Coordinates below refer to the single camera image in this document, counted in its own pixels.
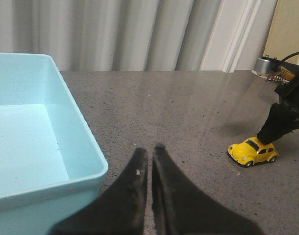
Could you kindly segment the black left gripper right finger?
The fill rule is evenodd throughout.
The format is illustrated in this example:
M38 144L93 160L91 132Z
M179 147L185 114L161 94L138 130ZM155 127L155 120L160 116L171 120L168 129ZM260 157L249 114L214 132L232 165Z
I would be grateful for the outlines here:
M201 191L174 163L162 143L152 155L152 210L159 235L261 235L253 221Z

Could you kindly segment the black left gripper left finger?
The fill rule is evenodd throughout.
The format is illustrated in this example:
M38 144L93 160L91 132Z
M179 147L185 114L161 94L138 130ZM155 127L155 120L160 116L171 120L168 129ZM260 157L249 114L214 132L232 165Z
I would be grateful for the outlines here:
M50 235L142 235L148 153L136 148L121 174L96 200L57 222Z

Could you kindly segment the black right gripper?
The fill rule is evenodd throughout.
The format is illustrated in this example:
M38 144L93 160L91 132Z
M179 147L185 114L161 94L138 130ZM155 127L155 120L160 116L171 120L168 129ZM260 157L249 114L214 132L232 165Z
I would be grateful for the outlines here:
M299 66L287 84L278 85L275 92L279 104L274 103L269 115L257 134L263 144L272 143L284 135L299 129Z

